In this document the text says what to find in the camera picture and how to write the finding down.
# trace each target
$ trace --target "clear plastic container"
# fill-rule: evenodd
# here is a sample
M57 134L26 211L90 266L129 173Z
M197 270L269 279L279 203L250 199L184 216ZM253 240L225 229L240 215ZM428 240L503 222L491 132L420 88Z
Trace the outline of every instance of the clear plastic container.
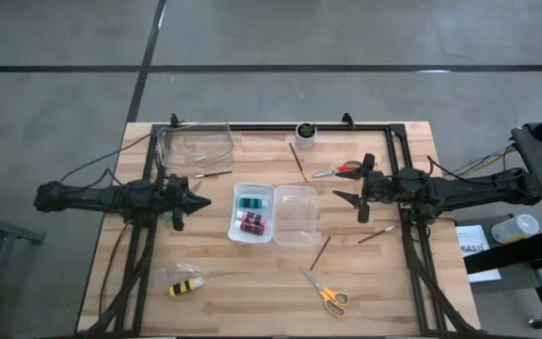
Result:
M281 246L315 246L317 205L317 189L313 186L282 185L276 188L273 240Z
M230 170L233 142L228 124L198 123L158 131L162 165L178 175Z
M233 210L228 236L233 241L260 244L271 241L281 246L309 247L317 244L318 198L313 186L277 188L267 184L240 183L233 188ZM240 198L263 199L265 208L239 207ZM239 228L238 211L266 217L263 235L248 234Z

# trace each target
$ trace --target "red-handled scissors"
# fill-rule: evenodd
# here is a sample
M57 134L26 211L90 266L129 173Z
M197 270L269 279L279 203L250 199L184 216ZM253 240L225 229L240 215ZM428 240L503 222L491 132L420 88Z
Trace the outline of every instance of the red-handled scissors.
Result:
M326 171L322 171L322 172L319 172L319 173L315 173L312 175L313 178L321 178L321 177L325 177L325 176L330 176L330 175L335 175L337 173L346 173L346 172L350 172L350 171L355 171L356 169L358 169L359 167L361 167L361 162L360 161L346 161L342 166L336 168L336 169L331 169L331 170L326 170Z

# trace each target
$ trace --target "plastic container lid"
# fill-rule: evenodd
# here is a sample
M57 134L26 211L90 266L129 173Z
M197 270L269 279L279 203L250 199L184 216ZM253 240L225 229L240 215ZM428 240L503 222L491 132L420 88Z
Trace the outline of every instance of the plastic container lid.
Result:
M273 240L289 247L316 245L317 205L317 190L313 186L278 186L273 206Z
M518 227L527 235L535 235L538 233L538 221L533 216L519 215Z

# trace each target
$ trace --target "white bottle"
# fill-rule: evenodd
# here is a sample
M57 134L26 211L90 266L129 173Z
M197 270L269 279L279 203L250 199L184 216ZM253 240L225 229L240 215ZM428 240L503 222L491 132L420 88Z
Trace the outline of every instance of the white bottle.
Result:
M494 225L490 233L497 242L509 244L537 234L538 221L533 216L519 215Z

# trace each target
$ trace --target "concrete floor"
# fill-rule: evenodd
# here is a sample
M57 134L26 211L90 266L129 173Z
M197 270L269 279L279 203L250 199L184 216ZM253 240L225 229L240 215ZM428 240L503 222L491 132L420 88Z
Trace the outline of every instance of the concrete floor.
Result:
M157 3L0 0L0 65L138 65ZM537 65L542 1L169 0L152 63ZM42 246L18 242L13 252L0 338L74 330L102 215L43 214L32 201L37 185L119 146L136 79L0 73L0 218L47 232ZM430 121L440 162L453 169L505 147L513 127L542 120L542 73L150 74L137 120L335 121L343 112ZM90 182L114 163L69 182ZM542 205L455 215L508 212L542 225ZM542 315L534 290L474 297L485 330L542 337L525 326Z

